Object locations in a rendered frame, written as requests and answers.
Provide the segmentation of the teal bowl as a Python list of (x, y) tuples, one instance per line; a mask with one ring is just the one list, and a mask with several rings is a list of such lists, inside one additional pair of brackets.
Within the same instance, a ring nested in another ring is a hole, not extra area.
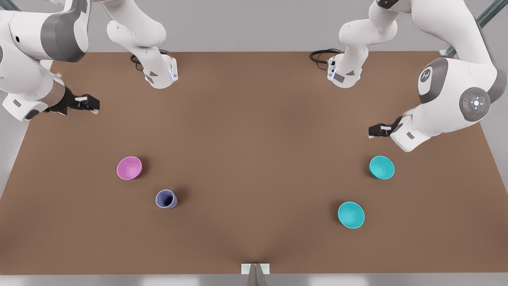
[(364, 224), (365, 212), (357, 203), (347, 201), (338, 208), (337, 217), (343, 226), (349, 229), (358, 229)]
[(388, 180), (395, 174), (394, 163), (385, 156), (375, 156), (370, 160), (368, 169), (372, 177), (380, 180)]

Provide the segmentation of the pink bowl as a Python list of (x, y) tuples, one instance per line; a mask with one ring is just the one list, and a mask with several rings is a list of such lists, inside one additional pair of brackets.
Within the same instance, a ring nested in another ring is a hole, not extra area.
[(133, 180), (141, 176), (143, 170), (139, 158), (130, 156), (123, 158), (116, 167), (116, 173), (123, 180)]

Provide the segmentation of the lavender cup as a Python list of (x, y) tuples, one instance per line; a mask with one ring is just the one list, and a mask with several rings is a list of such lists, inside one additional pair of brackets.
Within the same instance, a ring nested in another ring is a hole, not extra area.
[(160, 190), (156, 195), (156, 204), (163, 209), (175, 208), (178, 204), (176, 195), (168, 189)]

